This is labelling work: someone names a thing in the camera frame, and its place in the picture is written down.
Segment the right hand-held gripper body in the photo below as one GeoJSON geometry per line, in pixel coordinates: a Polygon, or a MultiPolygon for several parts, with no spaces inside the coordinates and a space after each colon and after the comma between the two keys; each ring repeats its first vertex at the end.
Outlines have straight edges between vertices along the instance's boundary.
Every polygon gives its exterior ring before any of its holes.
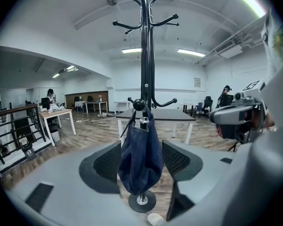
{"type": "Polygon", "coordinates": [[[234,95],[234,100],[230,105],[252,105],[252,111],[247,112],[248,122],[240,125],[216,125],[219,135],[223,139],[233,139],[240,144],[253,142],[262,134],[266,119],[267,108],[261,96],[261,91],[265,87],[264,80],[250,83],[241,91],[234,95]]]}

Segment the dark blue cap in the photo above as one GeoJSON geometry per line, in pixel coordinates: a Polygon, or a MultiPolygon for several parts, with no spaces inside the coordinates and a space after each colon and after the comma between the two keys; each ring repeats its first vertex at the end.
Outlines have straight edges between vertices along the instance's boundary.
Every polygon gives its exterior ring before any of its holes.
{"type": "Polygon", "coordinates": [[[121,148],[118,175],[126,190],[133,195],[142,194],[154,186],[164,167],[154,116],[149,110],[147,114],[146,129],[136,127],[135,121],[129,123],[121,148]]]}

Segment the person's white shoe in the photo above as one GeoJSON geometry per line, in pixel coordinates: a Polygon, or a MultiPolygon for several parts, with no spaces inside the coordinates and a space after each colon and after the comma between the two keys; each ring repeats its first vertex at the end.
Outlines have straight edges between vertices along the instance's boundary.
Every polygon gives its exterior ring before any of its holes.
{"type": "Polygon", "coordinates": [[[157,213],[150,213],[147,216],[147,221],[152,225],[152,226],[162,226],[165,222],[164,218],[157,214],[157,213]]]}

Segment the black trash bin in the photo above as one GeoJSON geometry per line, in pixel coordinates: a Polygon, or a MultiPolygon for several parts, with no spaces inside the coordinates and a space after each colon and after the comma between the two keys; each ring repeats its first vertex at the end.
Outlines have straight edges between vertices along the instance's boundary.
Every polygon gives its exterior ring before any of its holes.
{"type": "Polygon", "coordinates": [[[25,154],[27,160],[32,161],[33,159],[36,158],[36,154],[35,154],[35,151],[33,149],[33,145],[31,142],[23,145],[21,149],[23,153],[25,154]]]}

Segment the light wooden table white legs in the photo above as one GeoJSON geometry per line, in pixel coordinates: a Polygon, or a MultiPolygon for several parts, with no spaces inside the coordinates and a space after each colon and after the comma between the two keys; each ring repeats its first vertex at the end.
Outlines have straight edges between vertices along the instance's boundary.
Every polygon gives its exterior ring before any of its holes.
{"type": "Polygon", "coordinates": [[[49,137],[50,142],[51,142],[53,147],[55,147],[55,142],[54,142],[54,140],[53,140],[53,138],[51,136],[51,132],[50,132],[49,125],[48,125],[48,119],[53,118],[53,117],[57,117],[58,118],[58,122],[59,122],[59,127],[62,128],[59,117],[61,115],[65,115],[65,114],[69,115],[72,132],[73,132],[74,135],[76,135],[76,130],[75,130],[75,126],[74,126],[74,120],[73,120],[72,110],[71,109],[63,109],[63,110],[55,111],[55,112],[52,112],[52,113],[49,113],[48,111],[46,111],[46,112],[38,112],[38,115],[39,115],[40,119],[44,120],[45,128],[46,128],[48,137],[49,137]]]}

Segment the white crumpled cloth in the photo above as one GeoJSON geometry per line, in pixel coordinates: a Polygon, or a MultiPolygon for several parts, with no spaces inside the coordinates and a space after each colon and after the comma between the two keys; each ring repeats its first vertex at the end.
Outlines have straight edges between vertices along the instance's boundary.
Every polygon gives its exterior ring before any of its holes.
{"type": "Polygon", "coordinates": [[[64,110],[64,109],[65,109],[64,106],[57,106],[56,104],[50,104],[50,107],[48,109],[48,113],[53,113],[53,112],[61,111],[61,110],[64,110]]]}

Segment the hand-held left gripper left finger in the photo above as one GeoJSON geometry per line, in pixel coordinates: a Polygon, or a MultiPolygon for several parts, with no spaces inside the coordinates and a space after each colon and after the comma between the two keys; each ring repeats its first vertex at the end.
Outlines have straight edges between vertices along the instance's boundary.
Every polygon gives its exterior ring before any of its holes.
{"type": "Polygon", "coordinates": [[[55,156],[7,195],[37,226],[142,226],[118,186],[120,142],[55,156]]]}

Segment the blue chair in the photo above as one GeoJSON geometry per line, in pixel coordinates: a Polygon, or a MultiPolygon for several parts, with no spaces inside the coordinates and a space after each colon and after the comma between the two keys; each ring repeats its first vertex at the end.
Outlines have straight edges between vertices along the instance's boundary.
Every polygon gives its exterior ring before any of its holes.
{"type": "Polygon", "coordinates": [[[203,103],[202,102],[199,102],[197,105],[196,105],[196,109],[194,110],[193,112],[193,117],[195,118],[197,113],[200,113],[201,110],[202,110],[202,105],[203,103]]]}

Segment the white waste bin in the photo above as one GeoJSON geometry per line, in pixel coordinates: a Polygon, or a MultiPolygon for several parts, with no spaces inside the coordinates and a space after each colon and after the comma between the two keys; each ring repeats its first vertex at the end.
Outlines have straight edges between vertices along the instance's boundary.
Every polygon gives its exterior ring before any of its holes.
{"type": "Polygon", "coordinates": [[[54,129],[50,133],[51,133],[51,137],[52,137],[52,139],[55,143],[60,141],[59,131],[57,129],[54,129]]]}

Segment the small white table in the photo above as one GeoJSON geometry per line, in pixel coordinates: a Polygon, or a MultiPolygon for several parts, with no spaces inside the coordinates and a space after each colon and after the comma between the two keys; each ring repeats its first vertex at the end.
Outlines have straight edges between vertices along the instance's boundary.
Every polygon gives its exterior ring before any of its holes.
{"type": "Polygon", "coordinates": [[[115,114],[127,111],[130,108],[130,104],[129,101],[115,101],[115,114]]]}

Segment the white ceiling air conditioner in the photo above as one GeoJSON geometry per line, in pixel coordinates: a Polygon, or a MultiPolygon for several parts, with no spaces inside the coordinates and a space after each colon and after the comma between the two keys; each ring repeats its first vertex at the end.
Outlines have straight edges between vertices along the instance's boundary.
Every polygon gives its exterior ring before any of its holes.
{"type": "Polygon", "coordinates": [[[229,49],[221,52],[219,55],[221,57],[224,57],[224,58],[231,58],[231,57],[234,57],[234,56],[239,55],[241,53],[243,53],[242,47],[239,44],[237,44],[237,45],[230,47],[229,49]]]}

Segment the white long table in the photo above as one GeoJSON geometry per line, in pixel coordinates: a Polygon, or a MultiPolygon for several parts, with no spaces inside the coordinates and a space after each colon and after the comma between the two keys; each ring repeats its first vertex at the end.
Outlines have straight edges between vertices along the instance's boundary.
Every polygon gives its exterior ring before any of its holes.
{"type": "Polygon", "coordinates": [[[86,108],[86,113],[89,113],[88,111],[88,105],[93,105],[93,110],[96,111],[95,105],[98,105],[99,107],[99,113],[102,114],[101,112],[101,105],[105,105],[106,107],[106,112],[108,113],[108,102],[107,101],[96,101],[96,102],[85,102],[85,108],[86,108]]]}

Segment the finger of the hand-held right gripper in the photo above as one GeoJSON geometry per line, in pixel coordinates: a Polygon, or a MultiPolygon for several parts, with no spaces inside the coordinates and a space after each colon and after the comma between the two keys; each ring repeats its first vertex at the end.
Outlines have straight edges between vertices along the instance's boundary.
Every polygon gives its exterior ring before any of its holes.
{"type": "Polygon", "coordinates": [[[217,125],[240,125],[248,122],[247,112],[252,111],[252,105],[228,105],[213,110],[209,119],[217,125]]]}

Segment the black metal railing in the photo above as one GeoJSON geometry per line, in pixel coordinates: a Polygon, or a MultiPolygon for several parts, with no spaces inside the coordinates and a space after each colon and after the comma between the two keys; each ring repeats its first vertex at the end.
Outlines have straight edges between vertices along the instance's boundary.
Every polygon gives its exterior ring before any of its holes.
{"type": "Polygon", "coordinates": [[[35,153],[50,144],[37,105],[0,109],[0,173],[27,159],[21,147],[29,142],[35,153]]]}

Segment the black metal coat rack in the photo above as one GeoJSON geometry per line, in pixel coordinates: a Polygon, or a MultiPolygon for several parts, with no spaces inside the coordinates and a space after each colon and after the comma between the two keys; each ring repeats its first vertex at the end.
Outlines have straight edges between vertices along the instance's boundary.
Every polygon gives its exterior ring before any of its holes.
{"type": "MultiPolygon", "coordinates": [[[[122,136],[127,134],[127,128],[130,122],[135,121],[135,126],[141,129],[146,129],[149,122],[147,111],[151,111],[151,106],[166,107],[177,102],[177,99],[172,99],[164,104],[159,104],[155,99],[155,52],[154,52],[154,28],[172,25],[179,26],[173,21],[178,19],[178,14],[173,14],[171,17],[161,21],[153,22],[152,5],[157,0],[133,0],[140,6],[140,23],[138,26],[129,26],[118,21],[114,21],[114,26],[120,26],[127,29],[130,33],[134,30],[141,31],[141,97],[136,100],[128,98],[128,101],[133,104],[133,114],[122,133],[122,136]]],[[[153,192],[148,189],[142,194],[133,195],[129,193],[128,203],[131,209],[138,213],[147,213],[156,205],[156,197],[153,192]]]]}

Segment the person's grey flower-print shirt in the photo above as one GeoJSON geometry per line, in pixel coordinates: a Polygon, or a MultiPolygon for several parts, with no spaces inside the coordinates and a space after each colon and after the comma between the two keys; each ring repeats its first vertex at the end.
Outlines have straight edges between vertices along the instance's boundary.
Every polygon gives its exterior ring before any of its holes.
{"type": "Polygon", "coordinates": [[[275,8],[266,14],[261,37],[267,57],[267,79],[283,69],[283,21],[275,8]]]}

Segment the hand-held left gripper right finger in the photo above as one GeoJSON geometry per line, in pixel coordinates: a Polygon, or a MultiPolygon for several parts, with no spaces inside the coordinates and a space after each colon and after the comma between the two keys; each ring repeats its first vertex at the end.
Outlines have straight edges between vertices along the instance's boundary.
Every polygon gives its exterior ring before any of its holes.
{"type": "Polygon", "coordinates": [[[167,222],[222,222],[230,198],[219,185],[236,152],[162,141],[165,166],[173,179],[167,222]]]}

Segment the black office chair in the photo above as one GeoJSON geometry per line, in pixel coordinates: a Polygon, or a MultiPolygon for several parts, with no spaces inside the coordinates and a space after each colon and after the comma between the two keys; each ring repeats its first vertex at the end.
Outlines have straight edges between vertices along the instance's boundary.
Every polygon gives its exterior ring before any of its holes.
{"type": "Polygon", "coordinates": [[[208,118],[210,112],[212,111],[212,104],[213,104],[213,100],[211,96],[206,96],[200,114],[208,118]]]}

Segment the grey table top right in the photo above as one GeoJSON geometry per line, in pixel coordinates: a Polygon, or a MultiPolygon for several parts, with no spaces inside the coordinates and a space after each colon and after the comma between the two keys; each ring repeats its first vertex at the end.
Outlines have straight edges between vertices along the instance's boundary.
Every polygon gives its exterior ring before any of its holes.
{"type": "MultiPolygon", "coordinates": [[[[187,129],[186,138],[185,138],[184,143],[185,144],[189,143],[190,138],[191,138],[193,124],[196,121],[195,118],[189,116],[188,114],[185,114],[184,112],[178,109],[154,109],[152,113],[153,113],[155,121],[157,122],[168,121],[172,123],[173,125],[172,137],[175,137],[175,129],[176,129],[177,124],[181,124],[181,123],[188,124],[188,129],[187,129]]],[[[122,122],[129,121],[132,114],[133,114],[133,109],[130,108],[126,110],[125,112],[116,115],[117,124],[118,124],[118,133],[119,133],[119,138],[121,140],[121,144],[124,143],[124,139],[125,139],[125,137],[122,136],[122,133],[124,132],[122,122]]]]}

